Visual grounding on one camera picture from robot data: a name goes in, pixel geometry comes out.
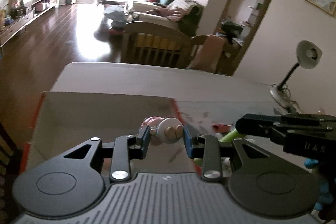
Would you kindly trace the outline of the red binder clip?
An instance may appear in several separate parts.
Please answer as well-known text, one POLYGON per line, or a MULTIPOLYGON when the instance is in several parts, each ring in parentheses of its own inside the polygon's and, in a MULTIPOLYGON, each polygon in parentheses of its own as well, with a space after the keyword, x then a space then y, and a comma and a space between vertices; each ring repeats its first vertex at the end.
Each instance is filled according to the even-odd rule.
POLYGON ((220 133, 220 134, 227 134, 231 131, 231 124, 221 124, 221 123, 217 123, 217 124, 213 124, 212 128, 213 131, 215 133, 220 133))

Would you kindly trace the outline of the white green tube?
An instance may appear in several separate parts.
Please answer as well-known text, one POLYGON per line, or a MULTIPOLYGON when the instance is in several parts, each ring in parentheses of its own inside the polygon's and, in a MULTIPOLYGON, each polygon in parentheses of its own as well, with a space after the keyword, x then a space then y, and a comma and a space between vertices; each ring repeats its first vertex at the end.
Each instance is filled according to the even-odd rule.
POLYGON ((225 142, 225 143, 230 143, 232 140, 236 138, 242 138, 244 139, 245 135, 238 133, 237 129, 234 129, 227 133, 224 137, 222 137, 219 141, 220 142, 225 142))

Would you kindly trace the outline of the pink pig figurine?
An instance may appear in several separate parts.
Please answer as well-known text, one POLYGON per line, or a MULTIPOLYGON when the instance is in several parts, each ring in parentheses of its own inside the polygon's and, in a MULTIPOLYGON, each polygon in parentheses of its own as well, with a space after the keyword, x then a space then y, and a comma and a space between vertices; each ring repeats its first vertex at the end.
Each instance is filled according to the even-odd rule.
POLYGON ((183 124, 177 118, 149 117, 142 122, 140 129, 146 126, 149 126, 152 145, 174 144, 183 138, 183 124))

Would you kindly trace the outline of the red cardboard box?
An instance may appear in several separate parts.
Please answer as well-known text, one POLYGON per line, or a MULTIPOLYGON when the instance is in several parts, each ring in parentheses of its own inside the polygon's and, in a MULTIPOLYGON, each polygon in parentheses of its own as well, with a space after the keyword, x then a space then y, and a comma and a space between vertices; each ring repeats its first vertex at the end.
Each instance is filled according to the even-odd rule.
POLYGON ((178 116, 173 98, 125 94, 45 92, 34 120, 25 170, 97 136, 113 142, 135 135, 152 116, 178 116))

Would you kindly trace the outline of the wooden chair with cloth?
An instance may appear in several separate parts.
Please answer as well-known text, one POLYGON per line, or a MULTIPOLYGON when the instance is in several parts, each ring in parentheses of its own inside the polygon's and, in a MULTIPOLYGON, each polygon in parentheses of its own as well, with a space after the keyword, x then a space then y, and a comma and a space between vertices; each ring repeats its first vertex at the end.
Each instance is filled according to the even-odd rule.
POLYGON ((232 73, 232 63, 240 51, 238 46, 212 34, 194 36, 191 45, 198 46, 198 49, 187 69, 222 75, 232 73))

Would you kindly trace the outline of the dark wooden dining chair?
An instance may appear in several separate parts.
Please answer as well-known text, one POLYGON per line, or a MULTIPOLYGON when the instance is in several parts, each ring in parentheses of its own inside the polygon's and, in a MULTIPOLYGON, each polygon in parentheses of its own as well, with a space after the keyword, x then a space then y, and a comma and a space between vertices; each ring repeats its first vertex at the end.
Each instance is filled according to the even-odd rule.
POLYGON ((121 62, 185 69, 192 49, 190 38, 180 31, 135 21, 123 29, 121 62))

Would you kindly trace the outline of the near wooden chair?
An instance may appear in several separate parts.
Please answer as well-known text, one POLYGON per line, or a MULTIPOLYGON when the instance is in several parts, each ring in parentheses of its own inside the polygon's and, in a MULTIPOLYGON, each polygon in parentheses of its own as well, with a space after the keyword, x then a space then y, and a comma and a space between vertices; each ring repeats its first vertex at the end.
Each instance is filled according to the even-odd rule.
POLYGON ((11 223, 19 215, 12 189, 19 174, 21 155, 22 151, 1 124, 1 223, 11 223))

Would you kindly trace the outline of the beige sofa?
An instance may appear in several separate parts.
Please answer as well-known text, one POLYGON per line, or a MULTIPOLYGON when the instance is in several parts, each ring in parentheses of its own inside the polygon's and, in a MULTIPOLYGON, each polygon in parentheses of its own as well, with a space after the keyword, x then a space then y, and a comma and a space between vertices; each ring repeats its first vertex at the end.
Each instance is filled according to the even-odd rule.
POLYGON ((193 0, 126 0, 125 12, 132 21, 159 24, 193 37, 203 6, 193 0))

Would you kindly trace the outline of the round coffee table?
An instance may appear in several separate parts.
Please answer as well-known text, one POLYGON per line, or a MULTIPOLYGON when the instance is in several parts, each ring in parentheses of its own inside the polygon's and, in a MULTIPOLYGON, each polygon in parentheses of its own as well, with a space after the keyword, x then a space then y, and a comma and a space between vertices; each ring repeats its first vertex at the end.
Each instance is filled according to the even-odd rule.
POLYGON ((121 5, 125 4, 125 0, 95 0, 98 4, 102 5, 121 5))

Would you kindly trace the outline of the wooden tv cabinet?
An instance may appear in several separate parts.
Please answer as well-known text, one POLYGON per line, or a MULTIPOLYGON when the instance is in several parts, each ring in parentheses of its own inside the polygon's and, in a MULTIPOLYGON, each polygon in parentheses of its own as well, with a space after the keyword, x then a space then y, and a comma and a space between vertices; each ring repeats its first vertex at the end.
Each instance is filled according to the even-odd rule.
POLYGON ((32 21, 45 14, 47 11, 57 8, 59 0, 32 0, 24 5, 23 15, 16 17, 12 23, 1 31, 1 51, 5 44, 18 32, 25 29, 32 21))

